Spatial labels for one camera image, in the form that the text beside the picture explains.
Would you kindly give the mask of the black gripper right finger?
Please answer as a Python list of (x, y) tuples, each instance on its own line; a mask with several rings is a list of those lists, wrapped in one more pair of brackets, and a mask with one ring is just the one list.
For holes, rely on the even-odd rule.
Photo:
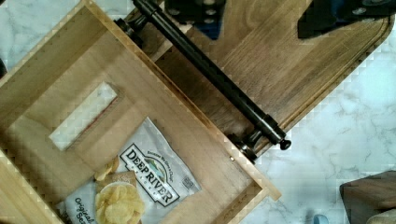
[(395, 12), (396, 0), (313, 0), (297, 22), (297, 36), (314, 38), (358, 21), (377, 21)]

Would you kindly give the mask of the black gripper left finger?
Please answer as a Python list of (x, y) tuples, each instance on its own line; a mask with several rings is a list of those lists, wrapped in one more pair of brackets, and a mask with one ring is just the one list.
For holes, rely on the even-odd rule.
[(191, 24), (211, 40), (219, 38), (226, 0), (164, 0), (165, 11), (181, 24)]

